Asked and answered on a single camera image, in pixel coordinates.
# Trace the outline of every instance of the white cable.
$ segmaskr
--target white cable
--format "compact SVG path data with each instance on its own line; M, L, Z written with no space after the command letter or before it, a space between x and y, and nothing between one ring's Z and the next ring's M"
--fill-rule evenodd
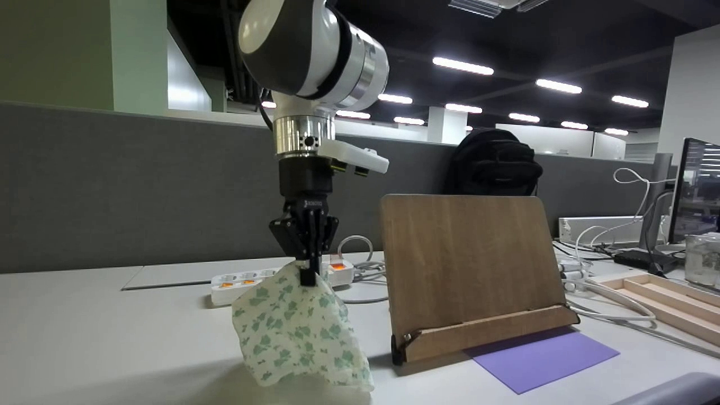
M617 290L605 288L605 286L601 286L601 284L596 284L596 281L592 281L592 279L585 279L585 277L583 277L583 281L581 281L581 288L594 290L594 293L599 293L599 295L603 295L603 297L608 297L608 299L612 299L612 302L617 302L617 304L621 304L621 306L626 306L626 308L630 308L630 311L637 311L637 313L641 313L641 315L639 315L639 317L626 317L626 315L594 313L594 311L590 311L590 308L585 308L585 306L581 306L578 302L574 302L574 299L567 297L567 302L569 302L572 306L576 306L574 311L576 311L578 315L599 317L599 320L610 320L610 322L648 322L650 329L657 329L657 317L655 317L655 313L653 313L648 306L644 306L644 304L639 304L639 302L635 302L635 299L630 299L630 297L623 297L623 295L619 295Z
M362 234L351 234L351 236L347 236L347 239L340 241L340 245L338 245L338 257L340 257L340 259L342 259L342 248L344 248L347 243L351 243L351 241L362 241L362 243L367 245L367 259L365 259L365 263L374 261L374 254L376 254L374 243L371 243L367 236L362 236Z
M619 173L630 173L632 176L632 180L621 180L619 178ZM639 182L644 182L646 185L646 194L644 194L644 200L639 203L639 207L637 207L637 212L635 212L635 216L644 216L644 214L648 214L648 209L644 212L644 205L648 203L648 198L650 198L650 187L653 185L666 185L666 182L673 182L675 178L666 178L666 180L648 180L648 178L644 178L641 173L637 173L637 171L632 171L630 167L619 167L614 173L612 173L612 180L617 182L617 185L639 185Z
M376 248L374 243L362 236L362 234L351 234L347 239L340 241L338 245L338 257L342 259L342 250L347 243L351 241L362 241L367 245L367 259L360 263L353 263L356 268L356 284L371 284L371 281L380 281L385 279L385 263L383 261L374 261ZM365 306L365 304L378 304L378 302L387 302L389 297L371 297L371 299L342 299L349 306Z
M581 243L583 243L583 239L585 239L585 234L590 234L590 232L594 232L594 230L599 230L601 225L590 225L590 227L585 227L581 234L578 234L578 239L576 239L576 252L574 252L574 259L576 261L583 261L581 259Z

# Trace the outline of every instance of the white table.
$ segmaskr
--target white table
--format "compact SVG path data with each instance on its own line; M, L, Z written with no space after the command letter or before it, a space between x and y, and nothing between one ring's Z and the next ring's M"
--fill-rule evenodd
M124 286L198 281L281 263L286 259L2 275L0 403L605 405L689 371L720 374L720 362L713 356L583 320L578 329L585 335L621 351L621 356L524 396L515 396L473 360L398 376L387 358L389 311L385 302L351 306L362 351L374 367L371 398L333 392L317 378L295 378L277 389L261 389L241 365L230 308L209 306L209 286L122 293ZM612 263L596 263L594 270L601 275L626 272Z

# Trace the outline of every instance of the ceiling light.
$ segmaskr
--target ceiling light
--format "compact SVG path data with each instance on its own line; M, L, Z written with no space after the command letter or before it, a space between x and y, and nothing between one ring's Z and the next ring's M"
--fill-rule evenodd
M630 131L623 131L623 128L605 128L608 135L619 135L619 137L628 137Z
M464 106L464 104L446 104L446 110L468 113L468 115L482 115L482 108L477 108L477 106Z
M401 126L425 126L425 119L396 117L396 124L401 124Z
M443 59L443 56L434 56L432 63L448 68L448 70L461 70L461 72L482 74L482 77L495 74L495 70L488 65L475 65L475 63L452 61L452 59Z
M632 99L632 97L623 97L623 95L614 95L612 104L623 104L623 106L632 106L632 108L648 108L650 106L644 99Z
M583 124L583 122L563 122L560 126L576 128L576 131L587 131L587 124Z
M389 95L389 92L383 92L378 99L380 99L380 101L385 101L385 104L412 104L412 99L410 99L410 97L403 97L403 95Z
M538 117L538 115L511 113L509 117L511 117L511 119L515 119L515 122L531 122L531 124L540 124L540 117Z
M369 113L358 113L358 110L338 110L338 117L347 117L347 119L369 119Z
M549 79L538 79L538 88L556 90L556 92L567 92L567 95L581 95L581 86L563 83L563 81L549 81Z

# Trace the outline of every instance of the wooden board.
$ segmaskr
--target wooden board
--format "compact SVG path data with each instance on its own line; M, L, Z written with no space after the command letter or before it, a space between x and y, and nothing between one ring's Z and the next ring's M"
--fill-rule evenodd
M432 349L412 349L407 360L578 322L565 304L538 198L387 196L383 239L394 335L414 335L423 347L423 331L434 331ZM527 317L549 308L554 322ZM495 322L497 340L457 333L486 320L506 320Z
M720 347L720 297L653 275L605 286L648 306L664 324Z

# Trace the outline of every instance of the purple mat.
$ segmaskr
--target purple mat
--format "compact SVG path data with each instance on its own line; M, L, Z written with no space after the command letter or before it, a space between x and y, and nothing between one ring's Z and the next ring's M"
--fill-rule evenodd
M563 380L619 353L581 333L545 335L502 349L470 353L479 367L515 394Z

